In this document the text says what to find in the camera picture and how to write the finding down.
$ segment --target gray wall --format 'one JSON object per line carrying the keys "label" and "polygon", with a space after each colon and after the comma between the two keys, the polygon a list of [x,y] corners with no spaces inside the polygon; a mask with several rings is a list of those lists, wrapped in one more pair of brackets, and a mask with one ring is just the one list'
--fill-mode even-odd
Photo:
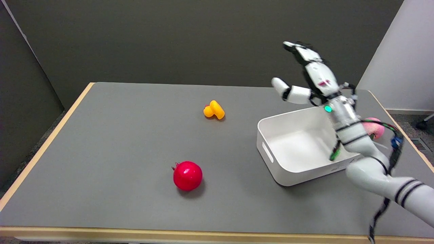
{"label": "gray wall", "polygon": [[284,40],[357,84],[403,0],[7,0],[65,107],[89,82],[305,86]]}
{"label": "gray wall", "polygon": [[63,110],[1,3],[0,107],[1,187]]}

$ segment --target bin handle cutout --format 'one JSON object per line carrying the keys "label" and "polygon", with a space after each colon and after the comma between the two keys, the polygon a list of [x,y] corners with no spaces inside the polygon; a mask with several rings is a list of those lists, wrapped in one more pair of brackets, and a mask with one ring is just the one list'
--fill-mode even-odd
{"label": "bin handle cutout", "polygon": [[265,145],[264,142],[262,142],[262,147],[264,148],[265,153],[267,154],[267,156],[270,159],[270,161],[273,163],[274,162],[273,156],[271,155],[270,151],[268,151],[268,148],[267,148],[267,146]]}

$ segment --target cable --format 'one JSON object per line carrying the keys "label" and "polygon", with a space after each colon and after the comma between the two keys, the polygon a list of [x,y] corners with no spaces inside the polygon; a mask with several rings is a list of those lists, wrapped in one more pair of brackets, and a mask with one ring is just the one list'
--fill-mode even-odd
{"label": "cable", "polygon": [[[368,123],[375,123],[382,125],[388,129],[390,129],[394,133],[394,137],[391,140],[392,145],[392,153],[389,157],[389,169],[386,171],[386,174],[390,175],[392,169],[396,166],[399,156],[401,156],[402,151],[402,145],[404,142],[404,136],[402,133],[396,128],[395,126],[384,123],[381,121],[374,121],[370,119],[362,119],[361,122],[368,122]],[[389,207],[390,199],[384,198],[382,205],[375,213],[370,225],[369,225],[369,236],[368,239],[370,240],[371,244],[375,244],[375,227],[377,226],[378,219],[387,211],[387,208]]]}
{"label": "cable", "polygon": [[339,153],[341,151],[341,149],[340,149],[341,140],[339,139],[338,134],[336,134],[336,140],[337,140],[337,142],[336,142],[335,147],[332,150],[332,154],[330,155],[330,158],[329,158],[330,161],[334,161],[339,156]]}

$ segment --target chair leg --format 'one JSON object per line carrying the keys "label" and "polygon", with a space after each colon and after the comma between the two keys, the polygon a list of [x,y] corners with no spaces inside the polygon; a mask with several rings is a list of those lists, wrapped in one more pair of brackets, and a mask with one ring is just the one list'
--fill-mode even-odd
{"label": "chair leg", "polygon": [[426,130],[428,127],[427,121],[430,120],[432,117],[434,117],[434,113],[431,114],[430,116],[424,118],[424,120],[420,121],[419,123],[417,123],[416,128],[418,128],[420,130]]}

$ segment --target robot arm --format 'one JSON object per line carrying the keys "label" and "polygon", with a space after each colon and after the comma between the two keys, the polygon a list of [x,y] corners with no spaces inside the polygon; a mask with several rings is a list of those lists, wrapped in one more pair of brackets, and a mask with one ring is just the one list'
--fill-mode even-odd
{"label": "robot arm", "polygon": [[371,242],[375,242],[376,221],[386,211],[390,200],[434,227],[434,189],[414,178],[390,175],[401,153],[403,138],[399,130],[381,122],[395,133],[392,139],[394,150],[387,158],[376,148],[361,124],[362,120],[355,113],[355,86],[344,85],[353,89],[352,99],[346,98],[340,92],[343,86],[338,86],[333,72],[310,45],[284,42],[283,47],[294,54],[297,62],[303,66],[303,74],[311,92],[307,92],[307,88],[289,87],[279,78],[273,78],[273,87],[285,101],[306,103],[312,97],[318,97],[323,105],[330,107],[329,118],[343,147],[364,156],[348,165],[346,174],[349,180],[362,189],[385,197],[369,228]]}

